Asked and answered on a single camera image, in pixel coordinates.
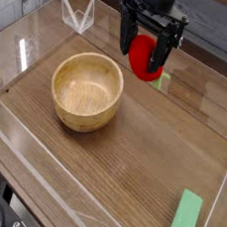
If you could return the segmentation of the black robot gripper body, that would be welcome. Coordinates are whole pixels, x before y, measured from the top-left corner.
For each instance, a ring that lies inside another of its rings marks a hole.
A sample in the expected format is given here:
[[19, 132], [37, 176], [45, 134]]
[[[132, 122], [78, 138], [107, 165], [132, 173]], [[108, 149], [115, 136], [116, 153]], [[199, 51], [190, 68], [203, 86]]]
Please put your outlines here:
[[182, 33], [188, 24], [188, 17], [176, 6], [175, 0], [121, 0], [122, 9], [126, 7], [136, 15], [138, 27], [157, 35], [159, 32], [176, 34], [176, 46], [180, 46]]

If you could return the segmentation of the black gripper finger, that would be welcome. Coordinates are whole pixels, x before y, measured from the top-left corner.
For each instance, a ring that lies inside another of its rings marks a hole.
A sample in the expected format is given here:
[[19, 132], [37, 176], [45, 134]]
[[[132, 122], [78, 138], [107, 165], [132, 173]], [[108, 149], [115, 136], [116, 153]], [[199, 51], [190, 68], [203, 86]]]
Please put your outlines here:
[[129, 52], [129, 47], [132, 44], [133, 38], [138, 34], [138, 25], [136, 15], [126, 7], [122, 9], [120, 26], [120, 50], [123, 55]]
[[166, 64], [171, 49], [176, 46], [176, 34], [161, 31], [156, 36], [156, 45], [150, 55], [148, 72], [157, 72], [159, 67]]

